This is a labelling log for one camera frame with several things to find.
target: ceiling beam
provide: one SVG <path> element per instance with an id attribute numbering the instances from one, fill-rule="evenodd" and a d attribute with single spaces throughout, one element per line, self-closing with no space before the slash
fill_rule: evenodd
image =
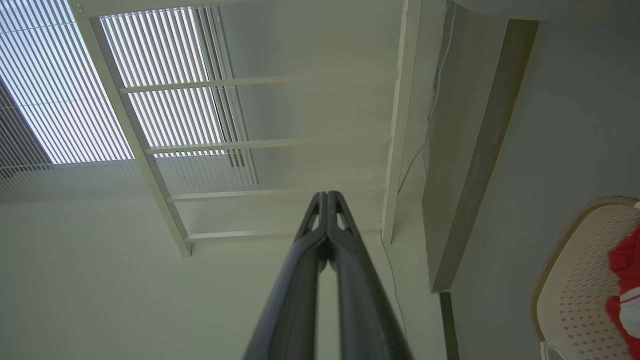
<path id="1" fill-rule="evenodd" d="M 366 227 L 364 229 L 358 229 L 360 234 L 378 233 L 382 229 L 382 225 L 374 225 L 372 227 Z M 298 229 L 291 229 L 286 231 L 277 230 L 248 230 L 248 231 L 223 231 L 220 233 L 200 233 L 190 234 L 187 236 L 186 241 L 193 242 L 198 240 L 220 240 L 230 238 L 256 238 L 264 236 L 296 236 Z"/>
<path id="2" fill-rule="evenodd" d="M 148 149 L 147 138 L 142 128 L 140 128 L 140 123 L 136 119 L 135 111 L 128 97 L 121 96 L 118 91 L 118 88 L 122 87 L 122 79 L 120 79 L 113 57 L 108 50 L 109 46 L 104 38 L 104 32 L 100 24 L 96 23 L 94 26 L 94 23 L 84 13 L 80 12 L 79 8 L 74 6 L 73 1 L 70 1 L 69 5 L 74 10 L 74 17 L 84 44 L 95 65 L 100 82 L 102 82 L 104 91 L 109 98 L 118 123 L 120 123 L 122 133 L 129 143 L 140 172 L 156 201 L 160 214 L 162 214 L 176 246 L 178 246 L 180 254 L 184 258 L 189 257 L 191 256 L 191 244 L 184 241 L 187 235 L 184 224 L 175 205 L 165 201 L 169 197 L 169 191 L 153 155 L 145 153 L 145 150 Z"/>
<path id="3" fill-rule="evenodd" d="M 409 102 L 413 85 L 413 68 L 420 28 L 420 10 L 422 0 L 405 0 L 402 10 L 400 42 L 398 49 L 397 71 L 394 91 L 394 109 L 391 118 L 391 146 L 387 160 L 387 193 L 382 207 L 382 241 L 391 244 L 396 215 L 397 189 L 400 182 L 404 136 L 409 117 Z"/>
<path id="4" fill-rule="evenodd" d="M 223 199 L 247 199 L 252 197 L 265 196 L 286 196 L 286 195 L 313 195 L 321 191 L 336 190 L 341 193 L 355 192 L 384 192 L 387 187 L 381 185 L 360 185 L 360 186 L 325 186 L 315 188 L 289 188 L 289 189 L 272 189 L 272 190 L 248 190 L 239 192 L 215 192 L 215 193 L 189 193 L 183 195 L 173 195 L 168 202 L 195 202 L 195 201 L 212 201 Z"/>
<path id="5" fill-rule="evenodd" d="M 326 136 L 322 138 L 297 138 L 297 139 L 272 139 L 272 140 L 248 140 L 223 143 L 200 143 L 193 145 L 174 145 L 150 147 L 147 154 L 162 154 L 166 152 L 205 151 L 205 150 L 234 150 L 234 149 L 267 149 L 270 147 L 294 147 L 323 145 L 336 142 L 390 142 L 390 134 L 347 134 L 339 136 Z"/>
<path id="6" fill-rule="evenodd" d="M 129 12 L 180 8 L 185 5 L 230 4 L 241 1 L 247 0 L 189 0 L 188 4 L 185 4 L 184 0 L 72 0 L 69 1 L 69 5 L 74 11 L 81 10 L 85 17 L 91 18 Z"/>
<path id="7" fill-rule="evenodd" d="M 197 81 L 192 83 L 175 83 L 149 86 L 120 87 L 121 94 L 133 92 L 149 92 L 160 90 L 176 90 L 188 88 L 206 88 L 222 86 L 260 85 L 260 84 L 280 84 L 280 83 L 301 83 L 306 81 L 345 81 L 345 80 L 392 80 L 397 78 L 396 69 L 372 69 L 372 70 L 352 70 L 340 72 L 323 72 L 317 74 L 301 74 L 289 76 L 266 76 L 261 78 L 238 78 L 226 80 Z"/>

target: red cloth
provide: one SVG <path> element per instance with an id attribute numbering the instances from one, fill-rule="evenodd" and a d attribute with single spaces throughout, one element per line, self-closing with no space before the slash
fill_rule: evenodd
<path id="1" fill-rule="evenodd" d="M 620 279 L 621 294 L 640 287 L 640 227 L 609 252 L 609 268 Z M 620 297 L 609 297 L 605 310 L 627 342 L 629 356 L 640 360 L 640 339 L 629 335 L 620 322 Z"/>

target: electrical cable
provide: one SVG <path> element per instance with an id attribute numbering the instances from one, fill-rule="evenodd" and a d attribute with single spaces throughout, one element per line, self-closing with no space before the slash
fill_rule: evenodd
<path id="1" fill-rule="evenodd" d="M 404 313 L 402 312 L 402 306 L 400 306 L 400 300 L 398 300 L 398 288 L 396 287 L 396 276 L 394 275 L 394 267 L 391 266 L 391 259 L 389 258 L 389 253 L 387 252 L 387 247 L 385 243 L 380 241 L 382 244 L 382 249 L 385 251 L 385 255 L 387 255 L 387 261 L 389 262 L 389 268 L 391 269 L 391 279 L 394 281 L 394 293 L 396 295 L 396 302 L 398 304 L 398 309 L 400 309 L 400 317 L 402 318 L 402 326 L 404 327 L 404 338 L 406 339 L 406 343 L 409 344 L 409 334 L 406 333 L 406 323 L 404 322 Z"/>
<path id="2" fill-rule="evenodd" d="M 451 27 L 449 28 L 449 41 L 447 43 L 447 49 L 444 52 L 444 57 L 442 58 L 442 63 L 440 64 L 440 70 L 438 71 L 438 84 L 436 86 L 436 95 L 435 95 L 435 98 L 433 99 L 433 105 L 431 107 L 431 111 L 429 111 L 429 115 L 427 116 L 427 133 L 424 136 L 424 143 L 422 143 L 422 146 L 420 146 L 420 149 L 418 149 L 415 155 L 413 155 L 413 158 L 409 163 L 409 167 L 406 169 L 406 173 L 404 174 L 402 181 L 400 182 L 400 186 L 398 187 L 398 193 L 400 193 L 400 190 L 402 190 L 404 182 L 406 181 L 406 177 L 409 175 L 409 171 L 413 166 L 413 162 L 420 154 L 420 151 L 422 151 L 424 147 L 427 146 L 427 137 L 429 135 L 429 127 L 431 126 L 431 121 L 430 121 L 431 116 L 433 115 L 433 110 L 436 108 L 436 104 L 438 103 L 438 96 L 440 95 L 440 79 L 442 78 L 442 69 L 444 69 L 444 64 L 447 61 L 447 56 L 449 55 L 449 48 L 451 47 L 451 38 L 453 37 L 453 24 L 456 22 L 456 9 L 457 9 L 457 4 L 453 3 L 453 15 L 451 16 Z"/>

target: skylight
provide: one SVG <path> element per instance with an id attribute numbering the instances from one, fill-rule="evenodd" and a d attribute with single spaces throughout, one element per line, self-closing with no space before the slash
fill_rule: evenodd
<path id="1" fill-rule="evenodd" d="M 51 162 L 132 158 L 66 1 L 0 1 L 0 78 Z"/>
<path id="2" fill-rule="evenodd" d="M 203 7 L 102 17 L 100 25 L 130 87 L 232 78 L 220 21 L 217 8 Z M 66 1 L 1 2 L 0 78 L 14 100 L 0 107 L 20 110 L 50 158 L 43 163 L 132 158 Z M 246 140 L 235 88 L 128 96 L 150 146 Z M 234 154 L 231 165 L 245 165 L 242 156 Z"/>

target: wall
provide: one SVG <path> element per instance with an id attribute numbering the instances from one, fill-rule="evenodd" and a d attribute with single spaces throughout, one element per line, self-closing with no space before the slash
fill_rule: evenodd
<path id="1" fill-rule="evenodd" d="M 418 161 L 398 195 L 396 223 L 387 246 L 408 341 L 416 359 L 447 359 L 440 296 L 429 292 L 427 252 L 420 199 L 425 172 Z"/>
<path id="2" fill-rule="evenodd" d="M 640 197 L 637 28 L 541 24 L 451 288 L 460 358 L 539 359 L 531 299 L 567 222 Z"/>
<path id="3" fill-rule="evenodd" d="M 203 241 L 183 259 L 148 198 L 4 204 L 0 239 L 0 358 L 52 360 L 238 359 L 291 243 Z M 319 359 L 339 357 L 336 285 L 325 270 Z"/>
<path id="4" fill-rule="evenodd" d="M 460 0 L 485 15 L 540 21 L 598 21 L 633 24 L 640 12 L 635 0 Z"/>
<path id="5" fill-rule="evenodd" d="M 456 9 L 451 46 L 442 69 L 440 95 L 430 120 L 424 153 L 429 174 L 422 210 L 432 287 L 445 244 L 450 240 L 506 26 L 507 19 L 480 15 L 462 6 Z M 445 36 L 440 48 L 442 54 L 449 40 L 449 34 Z"/>

